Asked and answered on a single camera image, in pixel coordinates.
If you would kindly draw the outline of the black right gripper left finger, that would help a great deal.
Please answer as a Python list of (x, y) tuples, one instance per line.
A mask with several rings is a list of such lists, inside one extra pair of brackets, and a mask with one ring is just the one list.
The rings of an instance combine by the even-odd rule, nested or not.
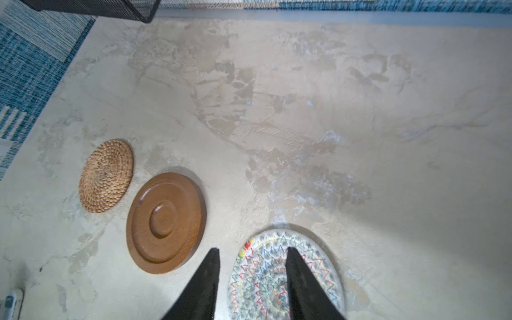
[(219, 272), (219, 250), (211, 248), (177, 301), (162, 319), (214, 319)]

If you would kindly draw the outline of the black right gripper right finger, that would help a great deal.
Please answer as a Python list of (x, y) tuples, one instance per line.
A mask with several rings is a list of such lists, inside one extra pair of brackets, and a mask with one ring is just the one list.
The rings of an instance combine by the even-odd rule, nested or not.
[(345, 320), (294, 247), (287, 248), (285, 269), (291, 319)]

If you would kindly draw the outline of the multicolour braided round coaster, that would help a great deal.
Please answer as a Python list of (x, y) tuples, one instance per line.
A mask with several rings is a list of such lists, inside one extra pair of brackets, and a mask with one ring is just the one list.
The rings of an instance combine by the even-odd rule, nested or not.
[(294, 247), (336, 309), (345, 313), (339, 275), (327, 254), (306, 235), (289, 229), (263, 231), (242, 247), (236, 257), (227, 306), (231, 319), (290, 319), (285, 262)]

